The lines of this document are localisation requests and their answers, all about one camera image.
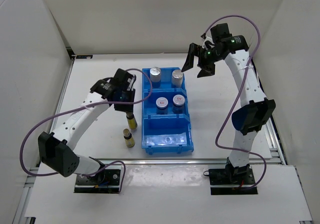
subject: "robotic arm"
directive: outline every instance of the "robotic arm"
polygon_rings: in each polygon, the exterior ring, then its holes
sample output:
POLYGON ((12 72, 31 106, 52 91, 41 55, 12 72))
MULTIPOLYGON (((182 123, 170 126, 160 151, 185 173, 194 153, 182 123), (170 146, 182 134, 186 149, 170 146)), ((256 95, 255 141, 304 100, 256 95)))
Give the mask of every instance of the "robotic arm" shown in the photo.
MULTIPOLYGON (((80 105, 85 107, 99 102, 133 102, 136 90, 133 84, 136 76, 118 69, 114 77, 98 80, 80 105)), ((38 137, 40 160, 64 177, 74 174, 91 174, 105 165, 100 161, 73 152, 77 142, 91 124, 111 105, 90 106, 71 114, 67 121, 51 133, 43 132, 38 137)), ((133 113, 133 105, 114 104, 120 112, 133 113)), ((99 180, 100 173, 91 179, 99 180)))
MULTIPOLYGON (((262 126, 266 124, 276 108, 274 100, 268 100, 261 90, 253 65, 247 62, 250 58, 249 47, 242 35, 232 36, 228 24, 218 24, 210 29, 211 37, 205 37, 203 45, 191 43, 182 71, 194 65, 194 56, 198 57, 197 66, 201 71, 198 78, 215 74, 215 62, 224 60, 230 68, 236 86, 240 91, 245 70, 249 68, 243 90, 240 95, 241 108, 232 114, 235 128, 233 147, 251 151, 253 141, 262 126)), ((243 180, 249 170, 249 153, 232 150, 227 158, 225 173, 231 183, 243 180)))

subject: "white table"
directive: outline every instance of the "white table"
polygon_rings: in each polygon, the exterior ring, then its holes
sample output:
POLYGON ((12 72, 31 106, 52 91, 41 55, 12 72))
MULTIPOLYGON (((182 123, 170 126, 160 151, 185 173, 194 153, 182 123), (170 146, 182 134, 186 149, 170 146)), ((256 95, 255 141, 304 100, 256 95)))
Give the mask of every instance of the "white table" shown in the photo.
MULTIPOLYGON (((98 79, 112 76, 117 68, 182 67, 185 57, 185 54, 131 54, 76 59, 60 111, 78 106, 98 79)), ((216 65, 216 76, 197 79, 198 71, 194 68, 185 73, 193 153, 146 154, 141 149, 141 104, 134 107, 139 125, 139 130, 134 133, 136 145, 127 148, 122 135, 122 130, 127 127, 126 117, 113 108, 109 109, 92 124, 74 151, 84 156, 108 159, 108 162, 126 160, 129 165, 122 193, 73 193, 75 175, 68 178, 60 175, 38 177, 26 216, 36 217, 36 224, 299 224, 299 221, 310 221, 295 168, 279 165, 280 162, 269 162, 265 178, 258 186, 258 195, 210 195, 209 180, 202 176, 208 166, 203 163, 206 161, 221 168, 223 165, 216 163, 224 163, 229 154, 229 151, 216 148, 214 139, 237 89, 223 62, 216 65)), ((136 100, 141 97, 141 74, 137 73, 137 77, 136 100)), ((60 125, 66 118, 60 117, 56 124, 60 125)), ((229 123, 220 143, 232 146, 234 132, 229 123)), ((274 144, 272 140, 269 132, 261 131, 253 151, 273 160, 270 152, 274 144)), ((252 169, 257 180, 263 166, 253 164, 252 169)), ((51 171, 46 165, 40 165, 39 173, 51 171)))

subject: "blue tray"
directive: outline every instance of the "blue tray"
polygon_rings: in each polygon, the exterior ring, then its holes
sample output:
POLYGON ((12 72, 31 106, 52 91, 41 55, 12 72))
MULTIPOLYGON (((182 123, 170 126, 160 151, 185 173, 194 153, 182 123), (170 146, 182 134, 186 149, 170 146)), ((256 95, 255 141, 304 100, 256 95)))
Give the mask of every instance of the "blue tray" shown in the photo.
MULTIPOLYGON (((185 77, 181 88, 171 87, 171 76, 178 67, 161 68, 161 85, 153 88, 151 96, 142 104, 142 148, 152 155, 153 153, 182 153, 194 151, 191 137, 191 123, 188 111, 188 96, 185 88, 185 77), (185 97, 184 111, 175 114, 172 111, 173 97, 185 97), (167 114, 157 114, 156 100, 159 97, 168 99, 167 114)), ((150 68, 142 69, 150 76, 150 68)), ((150 84, 142 75, 142 98, 150 92, 150 84)))

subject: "white lid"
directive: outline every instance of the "white lid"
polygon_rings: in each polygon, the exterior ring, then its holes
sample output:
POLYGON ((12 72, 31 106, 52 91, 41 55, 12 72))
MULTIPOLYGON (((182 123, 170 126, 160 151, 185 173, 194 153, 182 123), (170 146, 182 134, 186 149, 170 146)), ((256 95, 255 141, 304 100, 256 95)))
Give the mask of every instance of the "white lid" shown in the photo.
POLYGON ((165 109, 168 106, 168 99, 165 97, 159 97, 155 101, 155 104, 156 104, 157 108, 165 109))
POLYGON ((174 79, 182 79, 182 78, 184 77, 184 74, 183 74, 183 72, 181 72, 180 69, 177 69, 177 70, 174 70, 174 71, 172 72, 172 77, 173 77, 174 79))
POLYGON ((175 104, 178 107, 181 107, 185 104, 186 99, 183 95, 175 95, 173 97, 173 104, 175 104))
POLYGON ((150 76, 158 76, 161 74, 161 69, 159 67, 150 68, 150 76))

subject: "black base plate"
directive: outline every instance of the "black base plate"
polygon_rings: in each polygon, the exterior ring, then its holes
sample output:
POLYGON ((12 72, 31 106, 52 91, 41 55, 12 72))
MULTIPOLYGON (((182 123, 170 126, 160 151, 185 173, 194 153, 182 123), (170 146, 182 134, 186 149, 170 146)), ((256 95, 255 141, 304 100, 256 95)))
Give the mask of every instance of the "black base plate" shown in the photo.
POLYGON ((74 186, 74 193, 103 193, 116 194, 119 192, 120 185, 120 169, 105 169, 102 171, 104 180, 101 182, 108 182, 106 185, 95 187, 97 183, 90 181, 87 177, 77 175, 74 186))
POLYGON ((225 169, 209 169, 210 190, 211 195, 256 195, 258 194, 257 188, 254 187, 250 190, 237 189, 243 181, 243 185, 253 185, 256 183, 255 176, 250 168, 247 173, 231 182, 226 174, 225 169), (234 185, 234 187, 219 187, 221 185, 234 185))

